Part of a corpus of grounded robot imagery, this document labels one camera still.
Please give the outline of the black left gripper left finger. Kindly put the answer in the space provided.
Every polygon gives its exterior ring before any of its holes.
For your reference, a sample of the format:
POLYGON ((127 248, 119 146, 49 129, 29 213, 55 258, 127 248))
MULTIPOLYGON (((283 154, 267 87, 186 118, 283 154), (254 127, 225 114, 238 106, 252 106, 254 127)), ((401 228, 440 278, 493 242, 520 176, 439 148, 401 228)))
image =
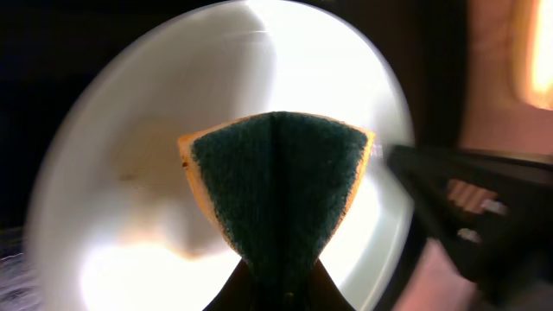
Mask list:
POLYGON ((255 307, 256 284, 247 264, 240 260, 221 291, 203 311, 252 311, 255 307))

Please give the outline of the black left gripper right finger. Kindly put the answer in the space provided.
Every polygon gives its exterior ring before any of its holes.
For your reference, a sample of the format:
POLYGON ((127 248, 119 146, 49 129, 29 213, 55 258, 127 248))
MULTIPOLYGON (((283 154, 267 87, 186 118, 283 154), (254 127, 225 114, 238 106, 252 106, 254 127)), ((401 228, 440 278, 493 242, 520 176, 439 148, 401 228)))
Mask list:
POLYGON ((354 311, 320 260, 316 261, 308 274, 305 288, 309 311, 354 311))

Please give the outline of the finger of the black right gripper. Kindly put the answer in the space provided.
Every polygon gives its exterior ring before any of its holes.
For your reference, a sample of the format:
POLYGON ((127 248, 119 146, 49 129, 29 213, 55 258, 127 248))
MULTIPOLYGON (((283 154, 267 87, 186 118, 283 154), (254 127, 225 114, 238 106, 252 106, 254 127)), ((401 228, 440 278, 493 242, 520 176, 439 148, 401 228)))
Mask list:
POLYGON ((386 164, 486 300, 552 281, 551 156, 395 145, 386 164))

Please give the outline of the green yellow sponge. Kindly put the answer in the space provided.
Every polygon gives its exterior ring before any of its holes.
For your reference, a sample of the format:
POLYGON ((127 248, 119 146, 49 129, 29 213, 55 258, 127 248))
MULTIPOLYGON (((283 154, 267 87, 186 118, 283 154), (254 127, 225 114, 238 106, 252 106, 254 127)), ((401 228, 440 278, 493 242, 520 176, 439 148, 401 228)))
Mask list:
POLYGON ((181 136, 202 212, 254 280, 295 290, 347 214, 374 141, 329 117, 275 111, 181 136))

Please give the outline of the green plate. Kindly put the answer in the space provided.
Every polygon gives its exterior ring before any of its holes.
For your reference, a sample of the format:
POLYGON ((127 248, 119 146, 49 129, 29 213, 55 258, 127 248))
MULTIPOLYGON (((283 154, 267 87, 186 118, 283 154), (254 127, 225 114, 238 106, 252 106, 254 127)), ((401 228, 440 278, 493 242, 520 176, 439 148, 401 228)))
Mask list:
POLYGON ((321 261, 358 310, 376 306, 410 227, 385 165, 413 143, 389 64, 356 28, 284 1, 213 4, 126 48, 60 127, 35 184, 26 251, 50 311, 201 310, 239 257, 199 209, 180 136, 268 111, 372 131, 355 200, 321 261))

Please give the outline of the yellow plate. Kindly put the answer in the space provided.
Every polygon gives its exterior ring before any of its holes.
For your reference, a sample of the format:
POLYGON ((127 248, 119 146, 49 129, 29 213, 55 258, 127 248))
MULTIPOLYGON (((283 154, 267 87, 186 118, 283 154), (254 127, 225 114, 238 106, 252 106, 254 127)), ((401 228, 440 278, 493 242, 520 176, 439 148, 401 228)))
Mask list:
POLYGON ((516 0, 512 15, 512 77, 527 104, 552 110, 552 0, 516 0))

